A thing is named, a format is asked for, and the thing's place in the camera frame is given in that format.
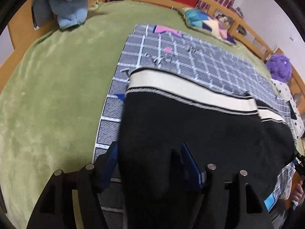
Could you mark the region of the person's right hand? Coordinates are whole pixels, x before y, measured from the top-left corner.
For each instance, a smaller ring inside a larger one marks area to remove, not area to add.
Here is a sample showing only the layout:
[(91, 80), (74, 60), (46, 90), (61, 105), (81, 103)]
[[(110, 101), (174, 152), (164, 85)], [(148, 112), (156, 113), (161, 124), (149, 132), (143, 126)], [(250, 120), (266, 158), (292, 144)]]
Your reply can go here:
[(303, 182), (300, 180), (298, 184), (295, 186), (290, 195), (290, 200), (295, 201), (298, 204), (301, 204), (304, 200), (304, 189), (302, 187)]

